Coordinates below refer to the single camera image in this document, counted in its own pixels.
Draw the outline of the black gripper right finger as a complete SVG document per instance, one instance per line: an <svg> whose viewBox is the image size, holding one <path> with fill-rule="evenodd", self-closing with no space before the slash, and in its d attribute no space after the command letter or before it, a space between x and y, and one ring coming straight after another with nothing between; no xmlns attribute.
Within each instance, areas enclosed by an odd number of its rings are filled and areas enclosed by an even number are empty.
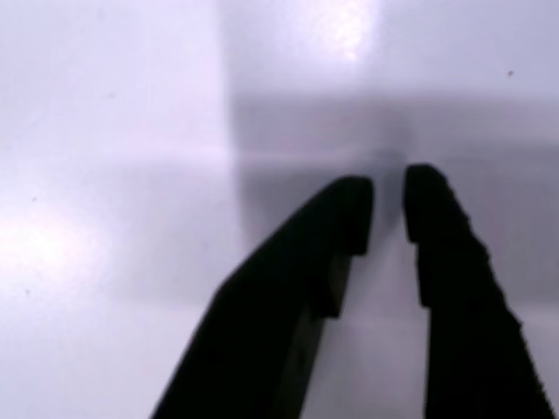
<svg viewBox="0 0 559 419"><path fill-rule="evenodd" d="M487 248L445 176L408 166L403 206L430 314L424 417L555 417Z"/></svg>

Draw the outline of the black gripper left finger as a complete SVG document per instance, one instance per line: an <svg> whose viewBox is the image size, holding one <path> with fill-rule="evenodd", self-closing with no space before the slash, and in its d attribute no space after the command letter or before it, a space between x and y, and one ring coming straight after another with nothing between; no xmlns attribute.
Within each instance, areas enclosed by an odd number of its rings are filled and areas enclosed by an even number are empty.
<svg viewBox="0 0 559 419"><path fill-rule="evenodd" d="M367 251L373 182L344 176L295 211L217 289L156 418L296 418L324 323Z"/></svg>

